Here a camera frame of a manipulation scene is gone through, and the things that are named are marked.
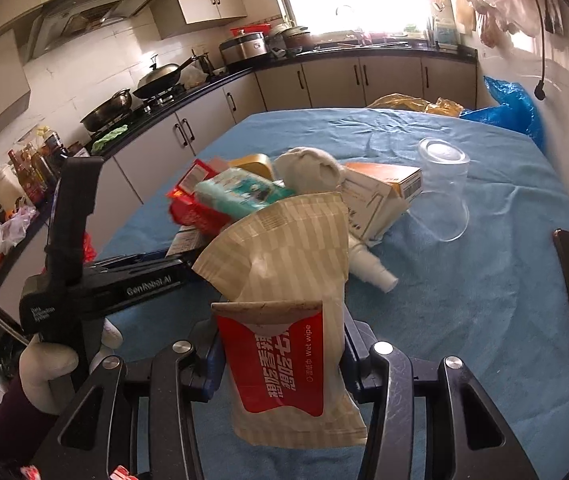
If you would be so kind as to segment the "white gloved left hand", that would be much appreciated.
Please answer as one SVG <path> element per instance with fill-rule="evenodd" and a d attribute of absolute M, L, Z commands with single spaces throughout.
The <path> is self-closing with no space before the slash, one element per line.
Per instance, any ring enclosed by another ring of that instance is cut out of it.
<path fill-rule="evenodd" d="M 22 352 L 19 378 L 30 404 L 48 415 L 60 415 L 74 396 L 73 390 L 60 393 L 53 384 L 66 379 L 78 367 L 77 353 L 64 344 L 45 342 L 36 334 Z"/>

